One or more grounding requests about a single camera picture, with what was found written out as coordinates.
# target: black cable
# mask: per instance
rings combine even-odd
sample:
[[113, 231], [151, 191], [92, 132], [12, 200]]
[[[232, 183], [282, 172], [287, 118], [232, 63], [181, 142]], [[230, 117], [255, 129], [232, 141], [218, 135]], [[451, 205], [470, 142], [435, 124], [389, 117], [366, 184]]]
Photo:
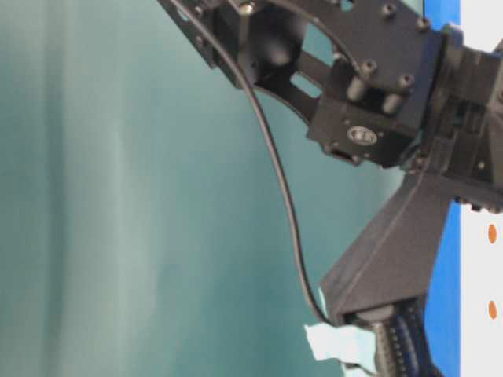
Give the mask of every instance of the black cable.
[[257, 119], [262, 129], [264, 139], [266, 141], [267, 149], [272, 160], [274, 170], [276, 171], [277, 180], [280, 185], [281, 194], [285, 200], [285, 206], [288, 213], [288, 220], [290, 223], [290, 231], [292, 233], [293, 250], [296, 260], [297, 273], [299, 274], [300, 285], [306, 299], [307, 305], [311, 308], [314, 315], [322, 322], [330, 324], [328, 318], [325, 317], [324, 313], [321, 311], [316, 298], [314, 298], [313, 291], [310, 287], [309, 279], [307, 277], [306, 266], [303, 258], [302, 244], [300, 242], [299, 234], [299, 223], [297, 222], [296, 210], [292, 200], [292, 194], [290, 193], [290, 188], [288, 187], [288, 182], [285, 176], [285, 170], [281, 163], [280, 156], [277, 152], [276, 144], [274, 143], [274, 137], [271, 133], [269, 123], [267, 122], [266, 116], [262, 106], [257, 99], [255, 90], [252, 84], [248, 81], [243, 70], [240, 68], [239, 64], [232, 58], [232, 56], [227, 52], [224, 45], [215, 37], [215, 35], [208, 30], [208, 28], [192, 13], [192, 10], [186, 7], [180, 0], [170, 0], [170, 2], [178, 8], [180, 12], [187, 17], [189, 22], [194, 25], [194, 27], [201, 33], [201, 36], [206, 39], [218, 52], [219, 56], [227, 63], [231, 71], [240, 83], [244, 92], [247, 94], [251, 106], [257, 116]]

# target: green wall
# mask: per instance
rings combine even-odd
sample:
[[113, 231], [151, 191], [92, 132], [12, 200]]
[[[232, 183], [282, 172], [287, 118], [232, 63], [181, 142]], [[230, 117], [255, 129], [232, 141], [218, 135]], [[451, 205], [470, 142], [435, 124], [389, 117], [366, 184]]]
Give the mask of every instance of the green wall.
[[[0, 5], [0, 376], [337, 375], [244, 95], [153, 0]], [[316, 284], [400, 174], [261, 100]]]

